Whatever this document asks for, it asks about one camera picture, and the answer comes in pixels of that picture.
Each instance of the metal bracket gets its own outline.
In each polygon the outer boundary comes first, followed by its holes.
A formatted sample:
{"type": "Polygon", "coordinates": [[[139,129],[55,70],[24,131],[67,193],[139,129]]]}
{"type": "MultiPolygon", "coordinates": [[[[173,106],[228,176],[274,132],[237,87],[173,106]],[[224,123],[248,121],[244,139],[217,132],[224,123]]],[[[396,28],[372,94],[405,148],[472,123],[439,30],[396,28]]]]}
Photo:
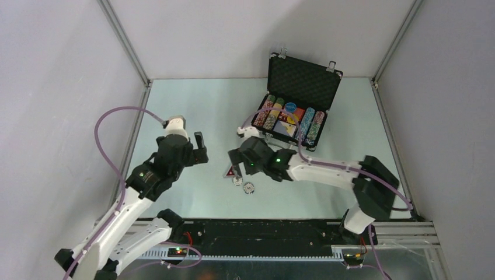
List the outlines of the metal bracket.
{"type": "Polygon", "coordinates": [[[265,133],[265,135],[264,135],[264,141],[266,142],[267,145],[275,146],[275,147],[278,147],[280,149],[292,149],[292,144],[291,143],[288,143],[288,146],[287,147],[283,147],[282,145],[279,145],[277,143],[270,142],[270,140],[272,139],[272,137],[273,137],[272,134],[265,133]]]}
{"type": "Polygon", "coordinates": [[[278,57],[282,58],[283,60],[286,58],[286,55],[287,55],[287,49],[286,48],[282,48],[280,50],[280,54],[278,55],[278,57]]]}
{"type": "Polygon", "coordinates": [[[331,73],[335,72],[335,65],[337,65],[335,61],[330,61],[326,70],[331,73]]]}

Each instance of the black joint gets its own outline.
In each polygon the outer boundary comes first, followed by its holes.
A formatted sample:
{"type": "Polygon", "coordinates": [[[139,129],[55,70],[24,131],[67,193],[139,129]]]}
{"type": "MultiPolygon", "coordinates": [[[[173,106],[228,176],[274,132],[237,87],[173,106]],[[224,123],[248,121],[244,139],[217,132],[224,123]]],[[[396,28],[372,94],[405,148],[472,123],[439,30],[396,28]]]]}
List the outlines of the black joint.
{"type": "Polygon", "coordinates": [[[399,187],[399,179],[397,179],[392,172],[390,172],[390,170],[388,170],[376,157],[365,156],[364,160],[359,162],[359,164],[361,165],[361,170],[370,172],[371,174],[383,179],[396,189],[399,187]]]}
{"type": "Polygon", "coordinates": [[[165,136],[159,136],[159,137],[157,137],[157,139],[156,139],[156,143],[157,143],[158,145],[160,145],[160,142],[162,142],[164,139],[165,139],[165,136]]]}
{"type": "Polygon", "coordinates": [[[167,222],[171,228],[176,228],[184,223],[184,219],[170,209],[161,210],[157,217],[167,222]]]}
{"type": "Polygon", "coordinates": [[[229,154],[229,158],[231,160],[231,163],[233,165],[238,165],[238,164],[242,163],[242,154],[240,153],[239,149],[230,150],[228,152],[228,154],[229,154]]]}
{"type": "Polygon", "coordinates": [[[95,280],[116,280],[117,273],[115,270],[117,269],[118,261],[112,261],[111,259],[107,260],[105,266],[96,271],[95,280]]]}
{"type": "MultiPolygon", "coordinates": [[[[55,255],[55,261],[66,272],[67,272],[67,270],[69,270],[69,267],[74,262],[74,259],[72,258],[73,253],[74,252],[70,249],[60,249],[60,251],[58,251],[58,253],[55,255]]],[[[76,264],[74,266],[74,269],[70,273],[70,277],[74,276],[74,272],[76,271],[77,266],[78,266],[78,264],[76,264]]]]}
{"type": "Polygon", "coordinates": [[[196,139],[196,144],[198,145],[198,149],[204,149],[204,139],[203,134],[200,131],[194,133],[194,138],[196,139]]]}

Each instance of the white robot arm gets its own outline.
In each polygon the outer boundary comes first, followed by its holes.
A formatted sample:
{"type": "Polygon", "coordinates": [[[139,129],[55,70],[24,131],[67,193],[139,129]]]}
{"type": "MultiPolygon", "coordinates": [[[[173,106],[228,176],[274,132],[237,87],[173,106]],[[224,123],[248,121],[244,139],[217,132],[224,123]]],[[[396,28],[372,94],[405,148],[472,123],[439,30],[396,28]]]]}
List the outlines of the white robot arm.
{"type": "Polygon", "coordinates": [[[170,238],[173,228],[182,222],[181,217],[167,209],[146,229],[119,243],[136,219],[179,179],[184,167],[208,162],[202,134],[194,134],[198,149],[193,149],[182,116],[171,117],[163,127],[164,136],[156,139],[158,151],[137,166],[126,180],[120,210],[116,211],[117,200],[79,245],[72,250],[61,249],[55,256],[66,271],[74,267],[70,273],[73,279],[116,279],[137,257],[170,238]]]}
{"type": "Polygon", "coordinates": [[[373,173],[397,189],[399,180],[375,157],[366,156],[360,162],[331,162],[315,158],[307,162],[295,150],[272,150],[255,127],[238,128],[237,134],[242,144],[229,151],[236,177],[242,176],[239,164],[243,163],[247,174],[263,172],[276,181],[313,181],[354,192],[357,203],[346,212],[341,224],[341,234],[349,243],[360,238],[374,220],[389,219],[395,194],[356,171],[373,173]],[[326,166],[312,162],[326,163],[326,166]],[[331,165],[346,168],[327,167],[331,165]]]}

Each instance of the poker chip case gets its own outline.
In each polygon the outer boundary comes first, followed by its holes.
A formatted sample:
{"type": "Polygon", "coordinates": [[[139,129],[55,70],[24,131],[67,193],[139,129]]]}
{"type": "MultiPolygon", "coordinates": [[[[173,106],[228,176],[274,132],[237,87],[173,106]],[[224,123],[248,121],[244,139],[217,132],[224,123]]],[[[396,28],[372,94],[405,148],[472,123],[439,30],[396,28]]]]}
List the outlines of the poker chip case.
{"type": "MultiPolygon", "coordinates": [[[[324,112],[325,115],[316,138],[313,141],[303,141],[302,143],[307,150],[314,151],[318,145],[343,73],[334,68],[336,64],[334,61],[330,61],[329,66],[326,67],[289,57],[286,53],[287,50],[283,49],[280,53],[274,52],[270,56],[267,94],[260,103],[258,110],[263,108],[269,96],[271,98],[274,96],[277,100],[282,98],[285,102],[295,103],[298,108],[304,109],[305,112],[308,108],[313,108],[317,112],[324,112]]],[[[253,118],[251,124],[261,131],[268,141],[273,138],[291,145],[297,145],[299,131],[296,131],[293,136],[288,136],[273,129],[266,129],[256,121],[257,116],[253,118]]]]}

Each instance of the wire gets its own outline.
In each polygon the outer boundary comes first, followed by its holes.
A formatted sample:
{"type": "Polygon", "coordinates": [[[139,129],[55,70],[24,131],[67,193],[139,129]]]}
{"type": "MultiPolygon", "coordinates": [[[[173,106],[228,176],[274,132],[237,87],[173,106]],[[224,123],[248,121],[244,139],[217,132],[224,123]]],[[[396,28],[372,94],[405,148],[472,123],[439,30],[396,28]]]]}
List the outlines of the wire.
{"type": "MultiPolygon", "coordinates": [[[[241,128],[245,128],[246,126],[248,126],[250,124],[250,121],[255,117],[256,114],[259,114],[259,113],[264,112],[264,111],[269,111],[269,110],[275,110],[275,111],[282,112],[282,113],[284,113],[286,115],[289,115],[293,120],[298,119],[298,118],[296,118],[296,116],[293,113],[290,113],[290,112],[285,111],[285,110],[280,109],[280,108],[275,108],[275,107],[262,108],[260,110],[257,110],[256,112],[254,112],[252,115],[250,115],[244,121],[244,123],[242,124],[242,127],[241,128]]],[[[295,122],[295,125],[297,127],[297,131],[300,131],[301,130],[301,126],[299,125],[299,122],[296,121],[295,122]]],[[[404,201],[404,203],[406,204],[406,208],[403,208],[403,209],[402,208],[399,208],[399,209],[395,208],[396,211],[411,211],[413,209],[413,205],[411,204],[411,202],[403,194],[401,194],[398,190],[396,190],[394,187],[392,187],[385,180],[381,179],[380,177],[378,177],[378,176],[376,176],[374,174],[371,174],[370,172],[367,172],[365,170],[361,170],[361,169],[358,169],[358,168],[355,168],[355,167],[348,167],[348,166],[345,166],[345,165],[342,165],[342,164],[329,163],[329,162],[318,162],[318,161],[311,160],[311,158],[307,158],[302,153],[302,139],[301,139],[301,137],[302,137],[302,135],[299,135],[299,137],[297,139],[297,149],[298,149],[299,156],[301,157],[301,159],[304,162],[310,163],[312,165],[326,166],[326,167],[330,167],[332,169],[349,170],[349,171],[357,172],[357,173],[360,173],[360,174],[362,174],[364,176],[367,176],[367,177],[369,177],[369,178],[371,178],[371,179],[379,182],[380,184],[382,184],[383,186],[385,186],[389,190],[391,190],[394,194],[396,194],[400,199],[402,199],[404,201]]]]}
{"type": "Polygon", "coordinates": [[[188,245],[185,245],[185,244],[178,244],[178,243],[174,243],[174,242],[168,242],[168,241],[162,242],[160,244],[172,245],[173,247],[187,248],[188,254],[189,254],[189,250],[191,250],[191,251],[195,252],[198,255],[199,259],[197,261],[195,261],[194,263],[188,264],[188,265],[170,264],[170,263],[168,263],[168,262],[166,262],[164,260],[147,262],[147,263],[145,263],[143,265],[140,265],[137,268],[133,268],[132,270],[127,271],[126,273],[122,273],[121,275],[122,276],[129,275],[129,274],[135,273],[136,271],[140,270],[141,268],[144,268],[144,267],[147,267],[147,266],[150,266],[150,265],[155,265],[155,264],[162,264],[162,265],[166,264],[167,267],[169,267],[169,268],[170,267],[174,267],[174,268],[190,268],[190,267],[193,267],[193,266],[199,264],[201,262],[201,260],[203,259],[203,255],[201,255],[201,253],[196,248],[194,248],[192,246],[188,246],[188,245]]]}
{"type": "Polygon", "coordinates": [[[380,263],[380,260],[378,259],[377,250],[375,249],[375,245],[373,244],[373,236],[371,235],[371,233],[372,233],[372,230],[371,230],[371,224],[370,224],[370,225],[368,225],[369,243],[371,244],[371,251],[373,251],[373,254],[375,255],[375,260],[377,261],[378,268],[373,267],[371,265],[370,266],[378,269],[384,278],[388,277],[390,279],[390,276],[388,276],[388,274],[384,271],[384,269],[382,268],[382,264],[380,263]]]}
{"type": "Polygon", "coordinates": [[[193,245],[193,238],[191,237],[191,233],[184,232],[184,235],[187,236],[187,240],[189,241],[189,246],[193,245]]]}
{"type": "MultiPolygon", "coordinates": [[[[377,267],[374,267],[373,265],[368,265],[368,264],[363,264],[363,265],[348,265],[345,262],[341,262],[341,264],[343,266],[347,267],[348,269],[351,269],[351,270],[356,269],[356,268],[373,268],[373,269],[379,271],[379,269],[377,267]]],[[[385,273],[385,277],[387,278],[387,280],[392,280],[392,277],[390,277],[390,275],[388,275],[385,271],[384,271],[384,273],[385,273]]]]}
{"type": "Polygon", "coordinates": [[[74,270],[74,267],[79,262],[79,260],[81,260],[84,253],[91,248],[91,245],[93,245],[95,240],[98,237],[100,237],[100,235],[104,232],[104,230],[108,227],[108,225],[113,221],[113,219],[116,217],[116,215],[118,215],[118,212],[120,211],[120,209],[122,207],[122,203],[124,203],[124,199],[126,197],[126,181],[124,180],[124,177],[122,176],[122,174],[118,170],[117,166],[111,161],[111,159],[107,156],[107,154],[103,150],[102,144],[100,143],[100,137],[98,135],[98,129],[100,128],[100,124],[102,123],[102,121],[111,113],[121,111],[121,110],[137,110],[137,111],[145,112],[145,113],[149,114],[151,117],[153,117],[154,119],[156,119],[157,121],[159,121],[160,123],[163,122],[163,120],[161,118],[159,118],[157,115],[153,114],[152,112],[150,112],[144,108],[140,108],[137,106],[123,106],[123,107],[113,108],[109,111],[106,111],[96,122],[95,131],[94,131],[96,146],[98,147],[98,150],[102,154],[105,161],[109,164],[111,169],[114,171],[114,173],[118,177],[118,180],[120,182],[120,184],[119,184],[119,186],[120,186],[120,198],[118,199],[117,206],[115,207],[115,210],[114,210],[115,215],[110,215],[109,218],[103,222],[100,229],[98,231],[96,231],[96,233],[88,240],[86,245],[84,245],[84,247],[81,249],[81,252],[74,258],[74,261],[72,262],[72,264],[67,269],[67,272],[65,273],[65,275],[63,277],[63,280],[67,280],[70,277],[72,271],[74,270]]]}
{"type": "Polygon", "coordinates": [[[366,255],[366,253],[368,253],[368,247],[366,247],[366,242],[364,241],[364,238],[362,236],[361,236],[361,244],[364,245],[365,252],[363,254],[366,255]]]}

